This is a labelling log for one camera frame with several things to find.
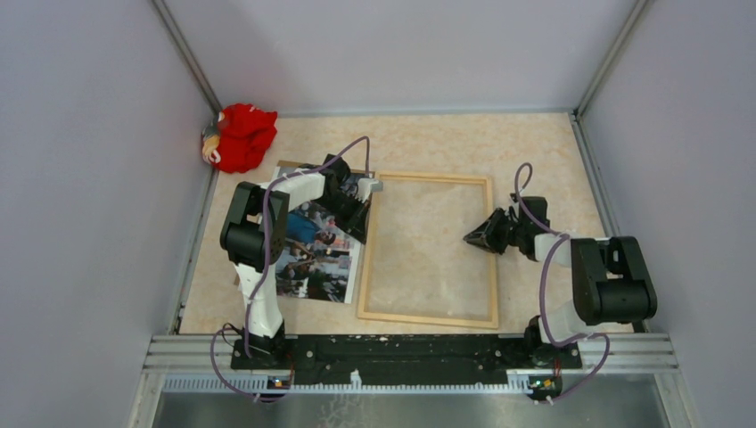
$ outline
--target white wall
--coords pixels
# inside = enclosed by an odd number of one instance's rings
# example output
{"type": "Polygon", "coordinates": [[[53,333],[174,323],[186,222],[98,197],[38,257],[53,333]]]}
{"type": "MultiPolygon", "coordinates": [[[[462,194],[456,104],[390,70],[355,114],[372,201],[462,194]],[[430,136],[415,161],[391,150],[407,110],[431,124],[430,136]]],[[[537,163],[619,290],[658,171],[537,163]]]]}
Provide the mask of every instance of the white wall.
{"type": "Polygon", "coordinates": [[[756,3],[656,2],[588,114],[703,426],[753,426],[756,3]]]}
{"type": "Polygon", "coordinates": [[[208,170],[146,0],[0,5],[0,426],[119,427],[208,170]]]}
{"type": "Polygon", "coordinates": [[[168,0],[222,103],[287,115],[573,108],[634,0],[168,0]]]}

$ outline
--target gray floor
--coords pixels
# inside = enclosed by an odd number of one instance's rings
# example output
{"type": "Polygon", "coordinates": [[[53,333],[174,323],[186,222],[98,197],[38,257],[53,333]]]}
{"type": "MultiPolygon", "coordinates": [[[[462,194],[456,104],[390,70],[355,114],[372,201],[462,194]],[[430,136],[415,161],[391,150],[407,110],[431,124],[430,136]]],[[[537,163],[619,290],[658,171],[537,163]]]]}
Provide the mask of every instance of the gray floor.
{"type": "Polygon", "coordinates": [[[600,376],[554,405],[519,396],[297,395],[274,405],[234,394],[166,393],[156,428],[253,427],[667,427],[650,375],[600,376]]]}

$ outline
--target cable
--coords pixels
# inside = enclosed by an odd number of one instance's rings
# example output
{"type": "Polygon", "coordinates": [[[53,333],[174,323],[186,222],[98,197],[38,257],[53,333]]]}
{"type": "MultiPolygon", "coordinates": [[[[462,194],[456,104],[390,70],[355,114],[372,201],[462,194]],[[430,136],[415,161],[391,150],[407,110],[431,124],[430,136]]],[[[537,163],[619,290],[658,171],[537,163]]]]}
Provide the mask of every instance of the cable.
{"type": "Polygon", "coordinates": [[[570,343],[573,343],[579,339],[587,339],[589,337],[598,336],[603,337],[606,341],[606,348],[604,349],[604,354],[601,357],[601,360],[599,360],[598,364],[594,369],[587,374],[584,378],[580,380],[580,382],[576,383],[574,386],[572,386],[569,390],[565,391],[560,395],[559,397],[556,397],[555,399],[552,399],[552,402],[558,401],[560,399],[564,399],[566,397],[569,397],[573,392],[575,392],[579,387],[584,385],[587,381],[592,379],[594,376],[596,376],[596,373],[598,373],[599,370],[601,370],[601,367],[604,366],[604,363],[606,362],[606,359],[609,358],[609,336],[607,336],[604,333],[592,333],[592,334],[575,334],[572,337],[567,338],[564,341],[558,342],[554,339],[554,336],[551,333],[551,329],[548,325],[548,319],[546,318],[546,280],[548,279],[548,269],[549,266],[551,266],[551,261],[554,258],[554,255],[556,254],[556,250],[559,248],[560,245],[570,240],[570,236],[566,233],[560,233],[556,232],[554,229],[552,229],[549,226],[546,226],[543,224],[540,220],[536,218],[536,216],[533,215],[532,212],[530,212],[530,209],[527,205],[525,205],[524,201],[522,200],[521,192],[525,189],[525,187],[530,183],[530,179],[533,176],[533,165],[529,162],[525,162],[517,169],[517,172],[514,173],[514,197],[517,200],[517,203],[519,204],[520,209],[522,212],[525,213],[526,216],[532,221],[536,226],[543,229],[545,232],[559,236],[559,240],[549,249],[548,254],[546,255],[546,259],[544,259],[544,266],[541,270],[541,279],[540,279],[540,285],[538,287],[538,309],[540,310],[541,315],[541,321],[543,322],[544,326],[544,333],[546,333],[546,337],[548,338],[549,342],[551,342],[552,345],[554,345],[556,348],[563,348],[570,343]],[[520,188],[520,174],[522,173],[523,169],[528,169],[528,178],[525,180],[525,184],[522,185],[522,188],[520,188]]]}
{"type": "MultiPolygon", "coordinates": [[[[336,154],[334,157],[332,157],[328,162],[324,163],[323,165],[321,165],[319,167],[316,167],[316,168],[313,168],[313,169],[307,169],[307,170],[304,170],[304,171],[295,171],[295,172],[293,172],[291,174],[287,174],[285,177],[279,177],[279,178],[273,180],[267,186],[267,189],[265,190],[265,195],[263,196],[263,201],[262,201],[262,207],[263,207],[262,208],[262,222],[263,222],[263,231],[264,231],[264,236],[265,236],[265,240],[264,240],[264,245],[265,245],[265,264],[264,264],[264,267],[263,267],[262,276],[260,277],[258,283],[255,284],[255,288],[252,290],[252,293],[250,294],[250,302],[247,303],[247,308],[244,311],[244,328],[243,328],[243,333],[244,333],[244,335],[243,335],[244,336],[244,352],[246,353],[247,358],[252,358],[252,353],[250,351],[250,335],[249,335],[249,331],[250,331],[249,322],[250,322],[250,314],[251,314],[251,310],[252,310],[252,302],[254,301],[255,295],[257,295],[259,288],[265,282],[265,280],[267,278],[267,271],[270,268],[270,258],[271,258],[271,255],[270,255],[270,234],[271,234],[271,231],[270,231],[270,209],[269,209],[268,205],[269,205],[269,202],[270,202],[270,193],[271,193],[271,191],[277,185],[281,184],[285,180],[288,180],[288,179],[291,179],[291,178],[297,177],[297,176],[306,176],[307,174],[316,174],[316,173],[322,171],[323,169],[326,169],[326,168],[330,167],[338,159],[341,159],[341,157],[344,155],[344,153],[346,153],[349,149],[351,149],[352,147],[354,147],[355,145],[357,145],[357,144],[359,144],[359,143],[361,143],[363,141],[366,143],[365,173],[366,173],[367,176],[369,176],[370,175],[370,138],[368,136],[361,136],[360,138],[358,138],[358,139],[354,140],[353,142],[349,143],[338,154],[336,154]]],[[[220,370],[218,369],[218,364],[215,361],[215,352],[214,352],[214,350],[215,350],[215,341],[216,341],[217,337],[219,335],[223,335],[224,339],[225,339],[225,332],[233,330],[231,328],[225,328],[225,326],[226,325],[224,325],[224,327],[221,327],[220,330],[218,330],[217,332],[215,332],[215,334],[213,334],[212,341],[210,342],[210,363],[213,366],[213,371],[215,371],[216,376],[218,377],[218,379],[220,379],[220,382],[222,382],[231,391],[240,393],[243,396],[248,397],[248,398],[252,398],[252,399],[255,399],[255,400],[260,399],[263,402],[276,402],[276,401],[278,401],[279,399],[263,399],[263,398],[260,397],[259,394],[257,394],[257,395],[256,394],[250,394],[248,392],[242,391],[242,390],[234,387],[220,373],[220,370]]]]}

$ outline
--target beige table surface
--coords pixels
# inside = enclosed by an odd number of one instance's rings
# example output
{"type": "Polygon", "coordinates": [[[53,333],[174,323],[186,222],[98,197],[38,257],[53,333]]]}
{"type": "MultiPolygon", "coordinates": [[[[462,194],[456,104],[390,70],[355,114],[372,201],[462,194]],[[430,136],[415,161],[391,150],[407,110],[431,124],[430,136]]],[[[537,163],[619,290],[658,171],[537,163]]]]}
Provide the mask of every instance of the beige table surface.
{"type": "MultiPolygon", "coordinates": [[[[506,206],[514,172],[535,167],[527,194],[548,200],[552,228],[583,236],[603,236],[593,194],[567,114],[465,114],[280,119],[278,135],[263,163],[245,174],[220,173],[186,303],[181,333],[214,333],[225,322],[241,326],[242,295],[234,267],[218,239],[236,185],[270,180],[279,160],[319,164],[354,139],[371,139],[370,168],[485,175],[493,178],[494,203],[506,206]]],[[[365,147],[345,155],[362,169],[365,147]]],[[[521,333],[538,314],[541,264],[516,249],[497,257],[499,332],[521,333]]],[[[491,333],[492,330],[416,325],[357,319],[359,281],[351,304],[279,297],[287,333],[491,333]]],[[[547,307],[571,297],[571,274],[553,267],[547,307]]],[[[608,325],[608,331],[632,331],[608,325]]]]}

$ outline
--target blue shirt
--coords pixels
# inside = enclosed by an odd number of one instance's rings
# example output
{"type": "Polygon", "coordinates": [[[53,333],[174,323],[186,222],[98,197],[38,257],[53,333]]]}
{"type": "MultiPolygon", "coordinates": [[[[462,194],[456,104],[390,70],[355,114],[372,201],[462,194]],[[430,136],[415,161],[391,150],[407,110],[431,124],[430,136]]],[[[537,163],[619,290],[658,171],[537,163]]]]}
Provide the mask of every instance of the blue shirt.
{"type": "Polygon", "coordinates": [[[314,243],[315,234],[319,231],[320,227],[309,218],[291,212],[286,216],[286,237],[289,239],[300,243],[314,243]]]}

